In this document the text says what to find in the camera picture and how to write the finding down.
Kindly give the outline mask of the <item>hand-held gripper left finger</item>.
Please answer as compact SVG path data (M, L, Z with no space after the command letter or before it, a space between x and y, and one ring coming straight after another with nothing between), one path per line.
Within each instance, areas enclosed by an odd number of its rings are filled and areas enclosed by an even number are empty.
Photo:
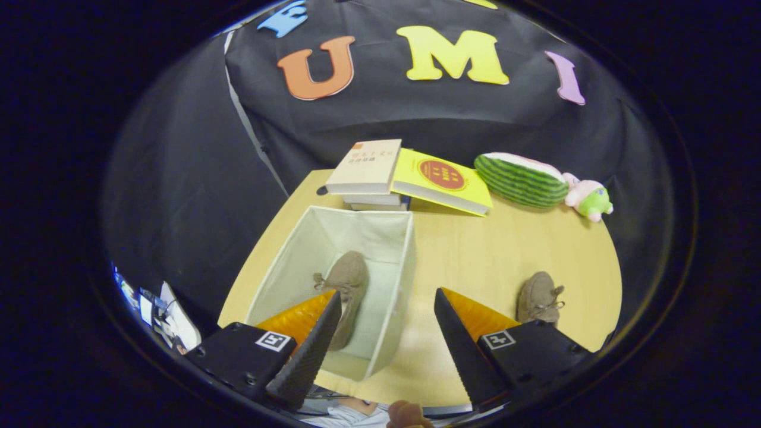
M312 389L342 316L341 295L324 292L253 327L233 322L185 357L231 392L296 411Z

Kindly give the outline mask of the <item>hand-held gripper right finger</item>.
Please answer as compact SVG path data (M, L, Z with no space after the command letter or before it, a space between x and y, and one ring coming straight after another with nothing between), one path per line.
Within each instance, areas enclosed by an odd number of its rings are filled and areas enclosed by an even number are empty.
M434 312L460 382L476 411L543 395L592 353L544 320L516 320L451 289Z

